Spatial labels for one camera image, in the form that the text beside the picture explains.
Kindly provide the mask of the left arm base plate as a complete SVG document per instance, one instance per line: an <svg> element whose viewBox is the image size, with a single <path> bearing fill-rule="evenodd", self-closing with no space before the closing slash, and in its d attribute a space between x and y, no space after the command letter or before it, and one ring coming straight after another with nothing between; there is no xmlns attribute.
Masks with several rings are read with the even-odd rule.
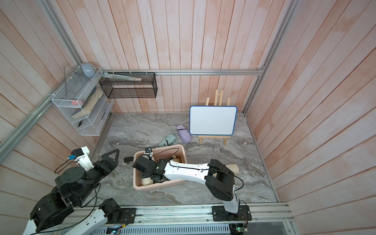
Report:
<svg viewBox="0 0 376 235"><path fill-rule="evenodd" d="M117 208L108 216L108 223L111 224L133 224L135 221L136 208Z"/></svg>

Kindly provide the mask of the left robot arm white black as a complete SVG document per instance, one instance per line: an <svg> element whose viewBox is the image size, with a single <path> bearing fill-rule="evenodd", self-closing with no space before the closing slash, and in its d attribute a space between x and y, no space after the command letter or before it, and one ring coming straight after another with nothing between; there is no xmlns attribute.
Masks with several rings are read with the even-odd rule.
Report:
<svg viewBox="0 0 376 235"><path fill-rule="evenodd" d="M25 235L51 234L57 225L74 212L76 207L86 206L85 200L91 192L100 191L100 182L117 166L120 150L115 149L101 156L100 161L91 162L88 147L71 152L67 158L77 163L55 179L56 186L42 197L33 208L24 230Z"/></svg>

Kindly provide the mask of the beige striped umbrella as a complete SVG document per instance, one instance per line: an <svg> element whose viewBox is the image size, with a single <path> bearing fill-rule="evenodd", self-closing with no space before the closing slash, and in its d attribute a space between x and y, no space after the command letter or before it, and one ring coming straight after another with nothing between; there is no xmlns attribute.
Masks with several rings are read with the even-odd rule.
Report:
<svg viewBox="0 0 376 235"><path fill-rule="evenodd" d="M224 165L219 165L219 166L216 166L213 171L215 173L219 172L219 173L228 173L230 175L235 175L235 176L238 176L239 173L240 173L240 169L238 167L237 164L224 164Z"/></svg>

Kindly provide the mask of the pink plastic storage box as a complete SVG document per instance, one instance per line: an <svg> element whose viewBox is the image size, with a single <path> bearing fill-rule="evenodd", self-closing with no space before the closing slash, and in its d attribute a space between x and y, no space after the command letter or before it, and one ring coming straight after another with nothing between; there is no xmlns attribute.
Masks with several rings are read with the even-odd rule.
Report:
<svg viewBox="0 0 376 235"><path fill-rule="evenodd" d="M187 164L186 153L182 145L173 145L160 148L152 149L153 159L158 161L160 159L168 160L170 157L179 160L179 163ZM142 186L142 179L140 178L140 172L136 169L133 169L133 188L138 191L149 191L149 190L158 190L169 188L177 185L184 184L185 180L172 180L165 181L163 183L154 183L152 185Z"/></svg>

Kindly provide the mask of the green umbrella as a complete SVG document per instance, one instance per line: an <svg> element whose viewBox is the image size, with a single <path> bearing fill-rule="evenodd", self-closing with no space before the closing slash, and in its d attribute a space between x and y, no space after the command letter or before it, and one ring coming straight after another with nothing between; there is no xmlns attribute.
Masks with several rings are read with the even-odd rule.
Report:
<svg viewBox="0 0 376 235"><path fill-rule="evenodd" d="M169 133L167 134L164 139L158 144L158 147L166 147L166 146L171 146L175 143L176 137Z"/></svg>

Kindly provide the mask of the beige umbrella black band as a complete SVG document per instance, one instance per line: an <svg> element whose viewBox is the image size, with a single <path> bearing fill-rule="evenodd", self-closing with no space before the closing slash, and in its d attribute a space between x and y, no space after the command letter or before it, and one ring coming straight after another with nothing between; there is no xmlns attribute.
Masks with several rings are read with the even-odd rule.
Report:
<svg viewBox="0 0 376 235"><path fill-rule="evenodd" d="M152 184L154 184L154 181L150 177L142 179L142 186L147 186L147 185L152 185Z"/></svg>

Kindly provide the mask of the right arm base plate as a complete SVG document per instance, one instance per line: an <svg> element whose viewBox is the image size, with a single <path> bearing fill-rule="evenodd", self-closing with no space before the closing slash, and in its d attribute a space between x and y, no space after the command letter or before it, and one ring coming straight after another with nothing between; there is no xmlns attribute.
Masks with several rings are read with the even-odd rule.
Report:
<svg viewBox="0 0 376 235"><path fill-rule="evenodd" d="M214 221L251 221L252 216L249 206L240 205L238 213L229 213L224 206L212 206L212 216Z"/></svg>

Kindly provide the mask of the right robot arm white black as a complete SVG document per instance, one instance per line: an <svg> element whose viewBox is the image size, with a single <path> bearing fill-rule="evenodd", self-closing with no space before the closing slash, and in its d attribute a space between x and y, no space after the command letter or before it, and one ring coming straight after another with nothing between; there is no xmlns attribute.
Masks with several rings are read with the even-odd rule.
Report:
<svg viewBox="0 0 376 235"><path fill-rule="evenodd" d="M223 201L226 212L239 212L240 201L235 193L236 176L218 160L212 159L206 164L184 164L166 159L154 161L141 156L134 161L133 168L155 183L186 180L203 184L215 198Z"/></svg>

